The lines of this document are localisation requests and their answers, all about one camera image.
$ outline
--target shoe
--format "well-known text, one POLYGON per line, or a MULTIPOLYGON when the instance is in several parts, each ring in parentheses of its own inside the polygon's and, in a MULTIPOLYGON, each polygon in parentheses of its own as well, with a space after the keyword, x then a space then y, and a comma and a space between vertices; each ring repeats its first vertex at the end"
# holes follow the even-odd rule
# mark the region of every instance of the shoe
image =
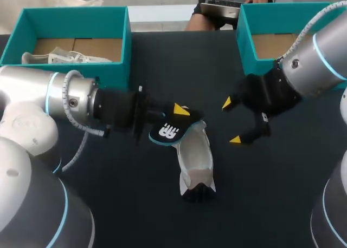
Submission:
POLYGON ((106 58, 85 56, 76 51, 66 51, 56 47, 46 55, 33 55, 25 52, 22 55, 22 64, 52 64, 52 63, 96 63, 111 62, 106 58))
POLYGON ((177 149, 181 168, 179 187, 181 196, 191 202, 208 201, 215 196, 213 157, 205 132, 206 123, 193 124, 182 140, 172 145, 177 149))

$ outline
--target teal box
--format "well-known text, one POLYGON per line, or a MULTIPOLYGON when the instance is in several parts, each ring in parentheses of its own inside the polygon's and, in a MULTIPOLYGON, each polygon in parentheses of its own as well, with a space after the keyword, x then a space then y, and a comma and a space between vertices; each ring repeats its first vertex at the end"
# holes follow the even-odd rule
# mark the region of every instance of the teal box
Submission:
MULTIPOLYGON (((309 2, 242 5, 236 38, 245 74, 263 75, 273 67, 274 59, 257 57, 252 35, 299 34, 305 25, 329 4, 328 2, 309 2)), ((327 13, 312 27, 311 32, 317 32, 343 11, 344 8, 339 8, 327 13)), ((338 88, 345 89, 346 85, 342 83, 338 88)))
POLYGON ((11 34, 2 66, 19 66, 67 73, 78 70, 98 78, 102 88, 128 89, 131 29, 127 7, 61 7, 23 9, 11 34), (121 60, 109 63, 21 64, 39 38, 121 38, 121 60))

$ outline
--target cardboard box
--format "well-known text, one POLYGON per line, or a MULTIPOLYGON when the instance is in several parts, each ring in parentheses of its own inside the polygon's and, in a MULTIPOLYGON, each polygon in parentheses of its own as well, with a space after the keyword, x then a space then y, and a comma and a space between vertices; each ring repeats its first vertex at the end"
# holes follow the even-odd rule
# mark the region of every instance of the cardboard box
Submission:
POLYGON ((102 88, 128 90, 131 29, 127 7, 23 9, 0 64, 67 73, 78 70, 97 78, 102 88), (50 53, 55 47, 112 62, 21 64, 24 52, 50 53))
POLYGON ((39 38, 34 55, 45 55, 59 47, 86 56, 103 57, 113 62, 121 61, 121 38, 39 38))
MULTIPOLYGON (((273 68, 273 61, 294 43, 305 25, 330 3, 265 3, 241 6, 236 38, 243 71, 246 75, 263 75, 273 68)), ((339 16, 345 9, 336 9, 320 19, 306 40, 339 16)), ((342 83, 338 88, 345 88, 342 83)))
MULTIPOLYGON (((298 34, 257 34, 252 35, 258 59, 275 59, 282 56, 293 45, 298 34)), ((312 38, 308 34, 304 40, 312 38)))

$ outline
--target cardboard bottom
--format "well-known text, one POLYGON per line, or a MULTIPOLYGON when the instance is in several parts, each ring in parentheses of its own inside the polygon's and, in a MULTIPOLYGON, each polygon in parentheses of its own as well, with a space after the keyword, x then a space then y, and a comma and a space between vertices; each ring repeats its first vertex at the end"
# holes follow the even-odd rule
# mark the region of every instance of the cardboard bottom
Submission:
POLYGON ((122 43, 121 38, 39 38, 33 54, 45 55, 59 47, 86 56, 103 57, 113 62, 120 62, 122 43))
POLYGON ((258 34, 252 35, 258 59, 278 58, 289 50, 297 39, 297 34, 258 34))

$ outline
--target laptop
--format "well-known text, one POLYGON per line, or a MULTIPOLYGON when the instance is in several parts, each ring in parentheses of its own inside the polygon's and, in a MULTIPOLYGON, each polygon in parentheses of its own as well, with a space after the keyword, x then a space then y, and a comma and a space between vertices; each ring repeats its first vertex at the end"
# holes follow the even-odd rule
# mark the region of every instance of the laptop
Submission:
POLYGON ((207 16, 237 19, 241 4, 246 0, 206 0, 201 3, 201 12, 207 16))

